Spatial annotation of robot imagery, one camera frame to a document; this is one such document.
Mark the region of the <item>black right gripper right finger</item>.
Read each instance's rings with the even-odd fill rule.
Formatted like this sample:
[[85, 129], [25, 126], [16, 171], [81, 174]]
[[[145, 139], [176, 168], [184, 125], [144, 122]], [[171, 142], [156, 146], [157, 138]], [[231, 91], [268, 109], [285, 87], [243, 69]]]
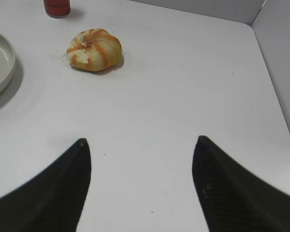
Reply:
[[211, 232], [290, 232], [290, 195], [199, 136], [192, 177]]

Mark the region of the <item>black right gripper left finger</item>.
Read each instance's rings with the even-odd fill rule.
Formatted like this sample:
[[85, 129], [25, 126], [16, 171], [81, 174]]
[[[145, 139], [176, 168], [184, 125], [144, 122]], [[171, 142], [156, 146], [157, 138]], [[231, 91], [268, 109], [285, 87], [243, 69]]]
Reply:
[[0, 232], [74, 232], [91, 180], [85, 138], [28, 182], [0, 197]]

